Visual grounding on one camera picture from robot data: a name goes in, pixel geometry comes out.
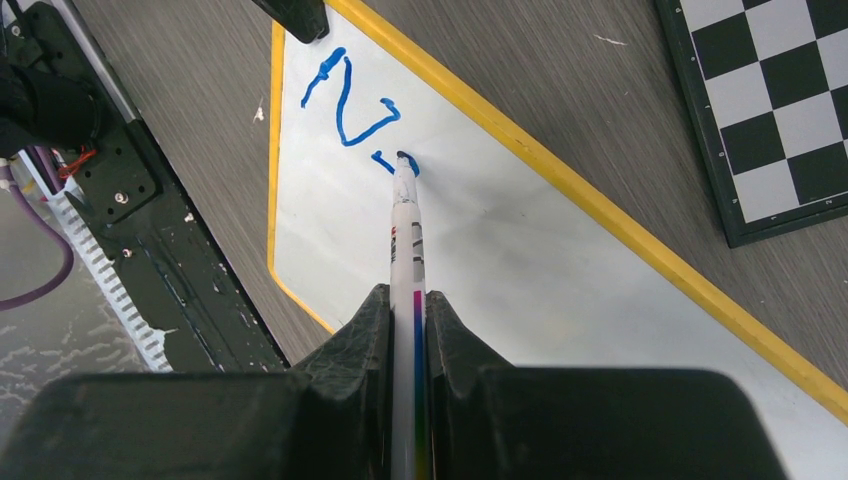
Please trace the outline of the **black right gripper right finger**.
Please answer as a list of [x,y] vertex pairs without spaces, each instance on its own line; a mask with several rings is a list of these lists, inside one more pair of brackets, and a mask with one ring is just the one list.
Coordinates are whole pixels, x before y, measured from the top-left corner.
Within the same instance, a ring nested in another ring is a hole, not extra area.
[[750,400],[701,369],[517,367],[426,297],[439,479],[782,479]]

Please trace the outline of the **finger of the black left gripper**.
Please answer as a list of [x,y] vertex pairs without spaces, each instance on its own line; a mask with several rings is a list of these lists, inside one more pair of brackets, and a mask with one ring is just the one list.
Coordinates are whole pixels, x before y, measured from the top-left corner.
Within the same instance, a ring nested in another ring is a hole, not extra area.
[[329,34],[323,0],[253,0],[253,3],[303,44]]

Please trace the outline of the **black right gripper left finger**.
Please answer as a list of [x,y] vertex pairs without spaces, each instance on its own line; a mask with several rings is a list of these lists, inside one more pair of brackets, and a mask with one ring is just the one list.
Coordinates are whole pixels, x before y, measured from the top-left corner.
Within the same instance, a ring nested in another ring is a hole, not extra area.
[[274,373],[92,374],[46,386],[5,479],[384,479],[389,288]]

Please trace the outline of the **yellow framed whiteboard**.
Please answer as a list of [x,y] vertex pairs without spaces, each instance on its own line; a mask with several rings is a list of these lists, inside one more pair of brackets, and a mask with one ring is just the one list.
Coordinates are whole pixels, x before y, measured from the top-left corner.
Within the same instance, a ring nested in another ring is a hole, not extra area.
[[272,28],[268,256],[325,329],[389,276],[398,151],[421,168],[426,284],[520,365],[698,367],[749,396],[788,475],[847,475],[847,394],[359,1]]

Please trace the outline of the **white blue marker pen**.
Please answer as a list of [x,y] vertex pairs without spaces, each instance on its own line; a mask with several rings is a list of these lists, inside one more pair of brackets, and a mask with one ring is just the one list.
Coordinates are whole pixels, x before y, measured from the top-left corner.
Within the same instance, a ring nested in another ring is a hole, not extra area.
[[392,479],[432,477],[426,361],[426,288],[417,163],[399,151],[393,174],[390,230]]

